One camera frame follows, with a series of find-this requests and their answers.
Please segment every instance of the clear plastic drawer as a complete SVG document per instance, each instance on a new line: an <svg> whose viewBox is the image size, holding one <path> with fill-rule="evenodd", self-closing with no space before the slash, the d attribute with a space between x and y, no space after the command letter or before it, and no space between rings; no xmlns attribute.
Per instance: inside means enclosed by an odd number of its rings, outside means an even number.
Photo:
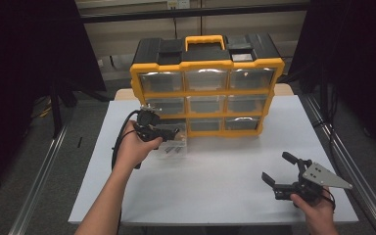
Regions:
<svg viewBox="0 0 376 235"><path fill-rule="evenodd" d="M226 117L225 130L255 130L260 117Z"/></svg>
<svg viewBox="0 0 376 235"><path fill-rule="evenodd" d="M161 71L139 73L144 92L182 91L182 73L180 71Z"/></svg>
<svg viewBox="0 0 376 235"><path fill-rule="evenodd" d="M190 118L191 131L219 131L222 118Z"/></svg>
<svg viewBox="0 0 376 235"><path fill-rule="evenodd" d="M188 96L189 113L221 113L225 96Z"/></svg>
<svg viewBox="0 0 376 235"><path fill-rule="evenodd" d="M230 95L227 98L227 111L262 112L267 95Z"/></svg>
<svg viewBox="0 0 376 235"><path fill-rule="evenodd" d="M184 98L146 99L146 103L155 109L161 109L160 114L179 115L184 114Z"/></svg>
<svg viewBox="0 0 376 235"><path fill-rule="evenodd" d="M187 90L221 90L225 89L227 70L202 69L185 72Z"/></svg>
<svg viewBox="0 0 376 235"><path fill-rule="evenodd" d="M156 155L159 159L185 158L187 155L186 124L183 122L175 124L158 124L156 128L167 129L171 131L173 131L175 128L178 128L179 132L176 134L174 140L163 142L158 150L154 150L151 153Z"/></svg>
<svg viewBox="0 0 376 235"><path fill-rule="evenodd" d="M250 90L269 88L274 69L238 69L230 76L230 89Z"/></svg>

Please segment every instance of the human hand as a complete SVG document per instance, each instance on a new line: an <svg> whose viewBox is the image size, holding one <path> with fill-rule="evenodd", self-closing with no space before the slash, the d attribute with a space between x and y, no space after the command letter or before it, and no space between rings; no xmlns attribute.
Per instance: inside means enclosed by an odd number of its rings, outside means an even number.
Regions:
<svg viewBox="0 0 376 235"><path fill-rule="evenodd" d="M330 198L327 191L322 190L322 194ZM306 226L311 235L338 234L334 224L334 210L330 202L321 199L316 206L312 207L297 194L292 194L291 200L305 213Z"/></svg>
<svg viewBox="0 0 376 235"><path fill-rule="evenodd" d="M120 147L118 148L115 167L121 165L129 169L135 168L146 159L149 152L158 148L163 142L161 137L149 142L144 142L136 134L133 128L134 123L134 120L130 120L126 124L123 132L123 136L126 136L122 138Z"/></svg>

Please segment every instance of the white table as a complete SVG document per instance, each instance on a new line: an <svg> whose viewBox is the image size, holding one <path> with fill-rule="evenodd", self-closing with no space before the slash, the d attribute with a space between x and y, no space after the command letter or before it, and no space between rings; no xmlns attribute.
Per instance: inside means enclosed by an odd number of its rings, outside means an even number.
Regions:
<svg viewBox="0 0 376 235"><path fill-rule="evenodd" d="M109 105L93 156L69 222L79 223L111 172L112 147L125 117L138 101ZM298 180L298 168L281 157L290 152L329 163L297 96L275 96L259 137L200 137L188 140L184 159L148 156L127 184L124 225L260 225L305 221L291 201L277 201L261 180L265 171L277 183ZM342 189L331 189L336 222L358 221Z"/></svg>

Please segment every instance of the yellow storage organizer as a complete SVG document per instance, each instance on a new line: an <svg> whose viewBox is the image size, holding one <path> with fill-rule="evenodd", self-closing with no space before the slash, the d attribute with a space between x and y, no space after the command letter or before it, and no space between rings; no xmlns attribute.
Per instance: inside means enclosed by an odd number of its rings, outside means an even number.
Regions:
<svg viewBox="0 0 376 235"><path fill-rule="evenodd" d="M284 63L267 33L139 42L134 95L188 136L259 135Z"/></svg>

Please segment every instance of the carrying handle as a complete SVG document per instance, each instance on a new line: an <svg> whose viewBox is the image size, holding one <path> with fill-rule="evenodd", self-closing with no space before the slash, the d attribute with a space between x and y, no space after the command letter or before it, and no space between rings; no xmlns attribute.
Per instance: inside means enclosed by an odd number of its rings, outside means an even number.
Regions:
<svg viewBox="0 0 376 235"><path fill-rule="evenodd" d="M222 35L207 35L207 36L185 37L185 51L188 51L189 44L200 44L200 43L219 43L221 45L221 50L225 50Z"/></svg>

